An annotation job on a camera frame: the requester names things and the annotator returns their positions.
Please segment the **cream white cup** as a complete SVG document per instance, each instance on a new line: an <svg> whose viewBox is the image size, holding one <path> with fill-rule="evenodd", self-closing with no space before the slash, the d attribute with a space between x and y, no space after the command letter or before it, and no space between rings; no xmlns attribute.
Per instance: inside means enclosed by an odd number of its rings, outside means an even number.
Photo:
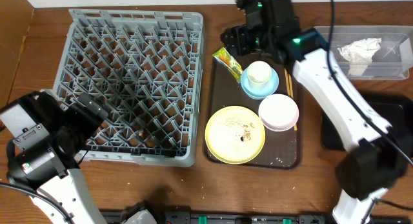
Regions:
<svg viewBox="0 0 413 224"><path fill-rule="evenodd" d="M264 88L272 77L271 66L264 61L254 61L247 68L247 79L251 89Z"/></svg>

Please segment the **yellow green snack wrapper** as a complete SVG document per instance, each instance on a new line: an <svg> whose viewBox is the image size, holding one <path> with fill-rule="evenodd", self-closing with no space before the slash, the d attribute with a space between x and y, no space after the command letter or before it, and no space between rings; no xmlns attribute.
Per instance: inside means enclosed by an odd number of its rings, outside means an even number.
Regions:
<svg viewBox="0 0 413 224"><path fill-rule="evenodd" d="M238 61L228 53L225 47L220 48L217 52L213 53L212 56L227 68L238 83L241 82L243 69Z"/></svg>

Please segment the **white paper napkin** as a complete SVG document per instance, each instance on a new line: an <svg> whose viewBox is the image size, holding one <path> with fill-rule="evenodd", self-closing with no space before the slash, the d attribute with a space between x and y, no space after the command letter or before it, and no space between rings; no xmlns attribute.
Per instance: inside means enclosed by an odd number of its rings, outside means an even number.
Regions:
<svg viewBox="0 0 413 224"><path fill-rule="evenodd" d="M339 47L339 54L350 63L347 75L362 76L374 54L381 49L381 42L381 38L367 38Z"/></svg>

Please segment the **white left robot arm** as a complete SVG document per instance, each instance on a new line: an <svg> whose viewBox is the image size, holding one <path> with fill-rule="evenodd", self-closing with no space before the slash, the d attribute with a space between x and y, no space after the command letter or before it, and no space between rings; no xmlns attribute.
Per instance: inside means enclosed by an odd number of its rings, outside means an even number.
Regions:
<svg viewBox="0 0 413 224"><path fill-rule="evenodd" d="M86 93L66 110L50 91L1 108L1 121L13 135L6 146L6 187L28 195L52 223L105 223L75 156L107 116Z"/></svg>

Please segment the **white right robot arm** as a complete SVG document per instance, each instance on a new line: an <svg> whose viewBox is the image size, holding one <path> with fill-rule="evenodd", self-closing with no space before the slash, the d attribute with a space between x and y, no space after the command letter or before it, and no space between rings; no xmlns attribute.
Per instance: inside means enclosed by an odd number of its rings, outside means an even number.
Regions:
<svg viewBox="0 0 413 224"><path fill-rule="evenodd" d="M412 166L412 134L396 130L361 96L336 63L331 37L303 30L291 0L237 0L246 22L221 40L239 56L266 52L305 87L338 132L347 156L336 167L336 223L370 223L373 208Z"/></svg>

